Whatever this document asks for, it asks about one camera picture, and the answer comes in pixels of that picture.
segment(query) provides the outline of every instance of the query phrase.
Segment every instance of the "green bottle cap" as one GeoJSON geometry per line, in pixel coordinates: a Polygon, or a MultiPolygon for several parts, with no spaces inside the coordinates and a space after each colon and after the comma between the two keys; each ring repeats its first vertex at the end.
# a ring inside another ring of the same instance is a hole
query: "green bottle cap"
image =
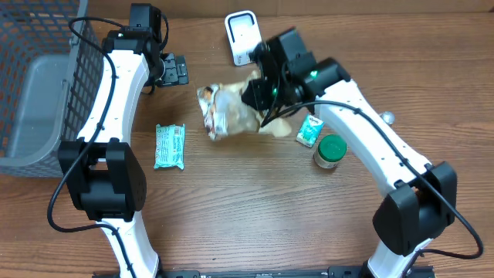
{"type": "Polygon", "coordinates": [[[317,151],[325,161],[338,162],[347,153],[347,143],[338,135],[328,135],[321,140],[317,151]]]}

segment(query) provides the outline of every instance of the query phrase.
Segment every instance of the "black bracket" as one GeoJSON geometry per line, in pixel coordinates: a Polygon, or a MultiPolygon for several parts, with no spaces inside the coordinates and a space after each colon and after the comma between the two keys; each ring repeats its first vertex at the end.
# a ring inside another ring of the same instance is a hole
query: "black bracket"
{"type": "Polygon", "coordinates": [[[107,53],[132,50],[134,54],[144,54],[149,69],[145,86],[151,86],[164,72],[160,60],[160,44],[161,11],[151,4],[132,4],[129,26],[109,31],[103,39],[103,49],[107,53]]]}
{"type": "Polygon", "coordinates": [[[164,53],[160,56],[164,63],[164,74],[155,82],[158,88],[188,84],[187,64],[184,56],[164,53]]]}
{"type": "MultiPolygon", "coordinates": [[[[426,165],[426,168],[428,170],[423,178],[455,207],[455,170],[447,162],[435,167],[426,165]]],[[[389,250],[407,256],[421,242],[441,235],[455,217],[420,179],[409,183],[397,181],[395,186],[397,189],[384,198],[372,222],[377,235],[389,250]]]]}
{"type": "MultiPolygon", "coordinates": [[[[296,29],[261,42],[249,58],[259,66],[262,78],[250,82],[242,102],[256,110],[311,102],[327,87],[350,81],[350,75],[335,59],[318,63],[296,29]]],[[[307,108],[314,113],[313,106],[307,108]]]]}
{"type": "MultiPolygon", "coordinates": [[[[328,278],[374,278],[362,266],[331,266],[328,270],[328,278]]],[[[432,266],[412,267],[407,278],[435,278],[432,266]]]]}
{"type": "MultiPolygon", "coordinates": [[[[63,141],[59,163],[65,174],[87,145],[83,141],[63,141]]],[[[67,179],[70,198],[76,209],[86,211],[90,220],[102,218],[132,221],[146,201],[146,177],[129,144],[116,138],[109,143],[93,143],[86,157],[67,179]],[[92,166],[105,158],[107,170],[92,166]]]]}

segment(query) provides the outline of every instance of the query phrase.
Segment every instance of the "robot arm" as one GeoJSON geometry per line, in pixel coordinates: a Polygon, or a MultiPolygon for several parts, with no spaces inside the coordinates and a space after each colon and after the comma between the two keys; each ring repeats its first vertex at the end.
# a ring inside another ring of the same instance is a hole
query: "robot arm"
{"type": "Polygon", "coordinates": [[[343,67],[331,58],[317,63],[295,29],[261,42],[250,58],[259,65],[262,77],[250,82],[242,95],[244,103],[257,110],[269,109],[269,116],[276,108],[319,101],[315,107],[307,105],[309,111],[347,142],[377,181],[384,200],[373,224],[381,242],[360,275],[349,277],[401,277],[414,254],[454,221],[417,175],[455,206],[455,171],[446,162],[433,166],[400,139],[343,67]],[[405,167],[403,158],[417,173],[405,167]]]}
{"type": "MultiPolygon", "coordinates": [[[[361,109],[390,138],[410,164],[420,173],[431,164],[427,158],[414,151],[379,117],[365,100],[355,81],[341,80],[324,90],[324,95],[317,100],[331,100],[346,103],[361,109]]],[[[361,115],[352,110],[321,104],[315,107],[316,114],[328,126],[335,130],[350,146],[352,152],[364,163],[377,182],[377,189],[383,197],[396,189],[396,182],[408,183],[416,177],[403,164],[384,141],[376,129],[361,115]]]]}
{"type": "Polygon", "coordinates": [[[103,128],[90,144],[86,159],[76,164],[66,183],[77,209],[86,211],[88,218],[101,227],[110,225],[118,231],[121,242],[111,230],[103,229],[120,264],[122,278],[131,278],[133,273],[138,278],[155,278],[161,269],[141,215],[146,178],[130,149],[130,132],[137,100],[145,86],[188,83],[184,57],[175,59],[171,53],[163,54],[163,47],[161,11],[148,4],[132,4],[130,26],[110,31],[103,41],[116,72],[104,58],[103,76],[89,119],[77,141],[62,142],[59,147],[59,163],[65,174],[94,135],[116,75],[103,128]],[[107,170],[96,170],[98,161],[106,161],[107,170]]]}
{"type": "MultiPolygon", "coordinates": [[[[134,54],[132,50],[114,50],[108,54],[117,70],[117,82],[113,99],[103,123],[104,130],[100,131],[96,142],[110,142],[116,138],[120,142],[130,144],[130,129],[134,122],[137,100],[144,84],[149,78],[149,68],[144,54],[134,54]]],[[[90,116],[79,132],[78,138],[83,137],[87,142],[94,134],[96,125],[101,118],[104,105],[110,93],[112,71],[108,60],[104,59],[103,77],[94,101],[90,116]]]]}

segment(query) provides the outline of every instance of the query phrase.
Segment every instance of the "snack wrapper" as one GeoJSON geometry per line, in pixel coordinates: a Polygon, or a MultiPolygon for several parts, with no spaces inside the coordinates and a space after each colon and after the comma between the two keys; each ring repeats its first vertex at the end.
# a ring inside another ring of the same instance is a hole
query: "snack wrapper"
{"type": "Polygon", "coordinates": [[[156,126],[156,153],[154,169],[179,167],[184,170],[185,125],[156,126]]]}
{"type": "Polygon", "coordinates": [[[213,141],[242,132],[272,134],[275,137],[285,137],[290,134],[292,128],[282,118],[277,118],[265,127],[261,127],[263,113],[242,102],[242,94],[247,89],[249,81],[259,77],[259,72],[253,71],[242,82],[213,83],[198,89],[204,126],[213,141]]]}

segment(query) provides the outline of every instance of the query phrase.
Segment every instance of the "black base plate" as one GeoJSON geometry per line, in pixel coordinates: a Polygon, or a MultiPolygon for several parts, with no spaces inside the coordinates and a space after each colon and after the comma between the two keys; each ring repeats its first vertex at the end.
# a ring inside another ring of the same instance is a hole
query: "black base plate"
{"type": "Polygon", "coordinates": [[[164,75],[155,85],[158,88],[164,86],[177,86],[188,84],[188,71],[185,57],[176,56],[173,53],[164,53],[160,56],[164,63],[164,75]]]}
{"type": "MultiPolygon", "coordinates": [[[[331,266],[328,270],[266,270],[238,271],[220,273],[199,273],[195,270],[164,271],[157,278],[367,278],[360,276],[362,266],[331,266]]],[[[93,278],[118,278],[110,276],[93,276],[93,278]]],[[[431,266],[412,267],[407,278],[435,278],[431,266]]]]}

